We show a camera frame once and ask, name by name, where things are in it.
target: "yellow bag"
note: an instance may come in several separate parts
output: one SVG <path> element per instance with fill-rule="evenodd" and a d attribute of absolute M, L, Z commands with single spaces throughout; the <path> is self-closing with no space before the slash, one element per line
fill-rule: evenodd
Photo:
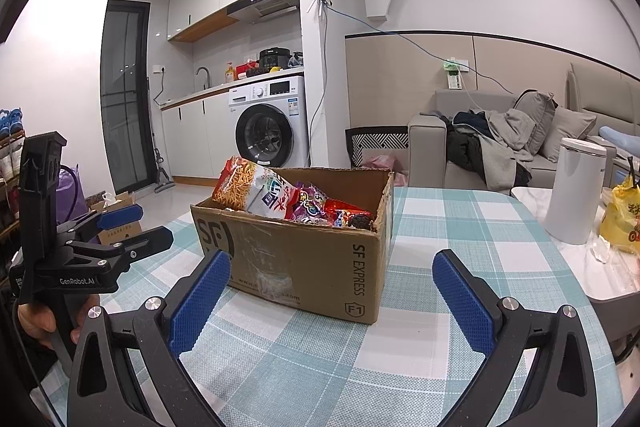
<path fill-rule="evenodd" d="M 615 187 L 600 224 L 600 235 L 613 247 L 640 254 L 640 188 L 631 176 Z"/>

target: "washing machine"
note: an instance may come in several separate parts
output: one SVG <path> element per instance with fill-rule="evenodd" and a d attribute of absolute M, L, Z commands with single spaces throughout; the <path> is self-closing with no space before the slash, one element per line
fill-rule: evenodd
<path fill-rule="evenodd" d="M 308 167 L 304 77 L 231 89 L 229 110 L 243 158 L 265 167 Z"/>

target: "small cardboard box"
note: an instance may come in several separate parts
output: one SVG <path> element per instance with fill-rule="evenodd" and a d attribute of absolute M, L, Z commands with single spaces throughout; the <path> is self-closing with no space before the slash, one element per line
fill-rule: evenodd
<path fill-rule="evenodd" d="M 103 212 L 111 212 L 112 210 L 118 210 L 120 208 L 125 208 L 126 206 L 131 206 L 135 202 L 135 195 L 123 192 L 122 194 L 118 194 L 116 196 L 115 203 L 105 207 L 104 201 L 101 201 L 100 203 L 92 204 L 91 209 L 97 210 L 98 213 L 101 214 Z M 139 233 L 142 233 L 140 222 L 134 221 L 133 223 L 127 223 L 126 225 L 116 227 L 115 229 L 103 230 L 98 234 L 98 240 L 100 240 L 100 243 L 102 245 L 113 245 L 113 243 L 122 241 L 127 237 L 138 235 Z"/>
<path fill-rule="evenodd" d="M 229 286 L 293 308 L 347 321 L 378 319 L 393 226 L 393 174 L 381 169 L 274 169 L 374 216 L 374 231 L 338 229 L 191 206 L 204 251 L 231 256 Z"/>

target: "white trash can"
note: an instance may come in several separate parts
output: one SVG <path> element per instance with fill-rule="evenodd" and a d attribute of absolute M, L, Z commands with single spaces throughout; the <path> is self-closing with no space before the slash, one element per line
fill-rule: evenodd
<path fill-rule="evenodd" d="M 562 138 L 545 230 L 571 245 L 583 245 L 596 216 L 607 150 L 574 138 Z"/>

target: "purple bag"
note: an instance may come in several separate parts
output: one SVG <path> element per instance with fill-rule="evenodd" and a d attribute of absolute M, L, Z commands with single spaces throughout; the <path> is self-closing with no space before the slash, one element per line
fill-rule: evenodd
<path fill-rule="evenodd" d="M 89 212 L 89 208 L 84 201 L 84 194 L 82 193 L 82 183 L 80 182 L 79 166 L 76 165 L 72 168 L 72 171 L 78 178 L 78 200 L 74 206 L 73 212 L 69 219 L 75 219 Z M 56 220 L 58 224 L 63 223 L 66 220 L 66 216 L 69 214 L 71 205 L 74 204 L 74 195 L 76 193 L 76 184 L 71 174 L 63 169 L 60 169 L 60 177 L 58 179 L 58 188 L 56 189 Z"/>

